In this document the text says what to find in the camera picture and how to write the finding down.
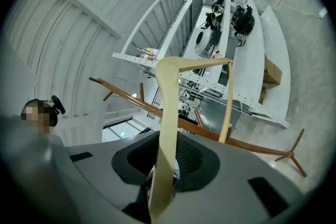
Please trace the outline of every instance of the white floor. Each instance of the white floor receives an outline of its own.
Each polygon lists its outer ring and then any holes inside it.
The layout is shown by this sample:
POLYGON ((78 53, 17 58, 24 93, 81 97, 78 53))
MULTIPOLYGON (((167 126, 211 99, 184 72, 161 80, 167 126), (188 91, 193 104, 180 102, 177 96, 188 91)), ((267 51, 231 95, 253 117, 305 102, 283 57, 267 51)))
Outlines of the white floor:
MULTIPOLYGON (((308 176, 303 178, 291 160, 276 163, 279 170, 303 192, 315 188, 329 168, 336 146, 336 53, 334 28, 321 18, 320 0, 255 0, 260 10, 271 5, 281 24, 291 64, 288 129, 241 115, 232 137, 288 151, 302 128, 296 158, 308 176)), ((257 154, 266 162, 275 156, 257 154)))

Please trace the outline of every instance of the window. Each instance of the window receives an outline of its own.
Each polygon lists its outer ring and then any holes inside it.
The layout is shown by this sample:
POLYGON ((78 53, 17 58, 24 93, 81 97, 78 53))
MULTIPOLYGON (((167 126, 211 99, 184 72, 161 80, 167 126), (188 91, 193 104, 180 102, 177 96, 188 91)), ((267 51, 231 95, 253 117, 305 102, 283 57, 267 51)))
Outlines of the window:
POLYGON ((101 141, 109 142, 118 139, 135 136, 146 128, 133 119, 125 120, 116 124, 105 126, 102 132, 101 141))

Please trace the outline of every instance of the black pad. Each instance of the black pad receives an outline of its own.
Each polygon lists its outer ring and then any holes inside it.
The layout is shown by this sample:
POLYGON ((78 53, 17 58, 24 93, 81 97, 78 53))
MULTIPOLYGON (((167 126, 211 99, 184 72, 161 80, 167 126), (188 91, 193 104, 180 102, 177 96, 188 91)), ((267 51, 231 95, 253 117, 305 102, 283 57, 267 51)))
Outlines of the black pad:
MULTIPOLYGON (((141 186, 156 161, 159 132, 117 151, 112 167, 128 184, 141 186)), ((175 191, 198 190, 209 184, 217 175, 220 161, 216 153, 198 142, 177 132, 176 160, 180 178, 175 191)))

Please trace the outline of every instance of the floor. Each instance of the floor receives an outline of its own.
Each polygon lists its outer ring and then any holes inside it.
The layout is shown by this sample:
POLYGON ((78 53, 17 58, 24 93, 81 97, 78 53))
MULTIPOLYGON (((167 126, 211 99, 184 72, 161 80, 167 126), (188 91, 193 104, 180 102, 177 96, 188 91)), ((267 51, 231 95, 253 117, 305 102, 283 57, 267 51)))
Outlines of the floor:
MULTIPOLYGON (((336 146, 336 53, 334 29, 328 15, 320 17, 320 0, 255 0, 258 9, 271 5, 286 38, 291 63, 291 95, 287 121, 290 127, 242 114, 233 138, 259 146, 287 151, 302 128, 296 158, 308 176, 303 178, 291 160, 275 165, 304 193, 323 180, 336 146)), ((257 154, 274 164, 275 156, 257 154)))

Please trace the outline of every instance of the person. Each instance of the person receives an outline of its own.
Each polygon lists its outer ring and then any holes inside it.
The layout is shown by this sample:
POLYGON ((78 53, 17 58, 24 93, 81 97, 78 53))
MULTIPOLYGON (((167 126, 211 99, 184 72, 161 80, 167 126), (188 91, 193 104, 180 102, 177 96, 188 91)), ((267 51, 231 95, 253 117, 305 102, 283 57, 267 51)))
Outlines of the person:
POLYGON ((36 127, 40 134, 50 134, 52 127, 58 122, 54 108, 38 99, 30 100, 25 104, 20 118, 26 121, 28 126, 36 127))

